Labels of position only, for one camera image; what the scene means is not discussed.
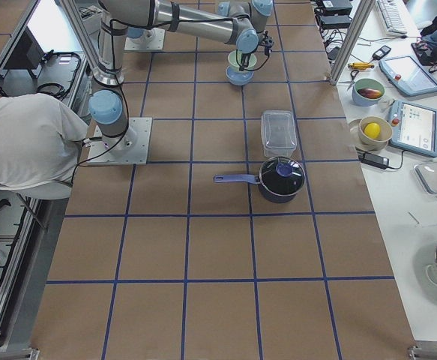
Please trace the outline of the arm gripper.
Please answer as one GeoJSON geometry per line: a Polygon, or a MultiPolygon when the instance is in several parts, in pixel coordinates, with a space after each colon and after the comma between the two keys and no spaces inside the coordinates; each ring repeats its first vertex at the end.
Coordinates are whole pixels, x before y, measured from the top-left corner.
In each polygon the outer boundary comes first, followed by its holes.
{"type": "Polygon", "coordinates": [[[238,52],[238,63],[240,64],[239,71],[245,71],[247,64],[250,63],[251,53],[238,52]]]}

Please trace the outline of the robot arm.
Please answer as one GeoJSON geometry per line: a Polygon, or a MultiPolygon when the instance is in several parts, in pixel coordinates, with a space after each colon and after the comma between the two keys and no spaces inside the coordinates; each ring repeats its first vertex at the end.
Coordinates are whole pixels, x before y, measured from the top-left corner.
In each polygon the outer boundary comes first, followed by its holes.
{"type": "Polygon", "coordinates": [[[136,139],[122,91],[127,39],[162,29],[233,45],[238,67],[227,70],[243,84],[253,76],[252,55],[259,47],[269,50],[273,45],[265,30],[272,1],[222,1],[216,13],[175,1],[100,1],[99,5],[102,13],[89,109],[111,151],[128,149],[136,139]]]}
{"type": "Polygon", "coordinates": [[[154,30],[148,30],[143,28],[129,27],[127,36],[132,41],[144,41],[145,39],[151,39],[154,37],[154,30]]]}

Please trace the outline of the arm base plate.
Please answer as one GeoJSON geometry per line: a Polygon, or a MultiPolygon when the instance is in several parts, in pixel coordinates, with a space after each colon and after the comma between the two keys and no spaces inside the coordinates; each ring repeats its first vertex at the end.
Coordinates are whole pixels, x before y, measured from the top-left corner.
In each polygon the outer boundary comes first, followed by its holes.
{"type": "Polygon", "coordinates": [[[125,41],[125,52],[159,52],[163,50],[165,31],[161,28],[153,28],[154,37],[145,40],[131,40],[128,36],[125,41]]]}
{"type": "Polygon", "coordinates": [[[148,159],[152,118],[129,118],[129,127],[123,138],[103,136],[96,124],[93,141],[88,148],[88,164],[92,166],[145,165],[148,159]]]}

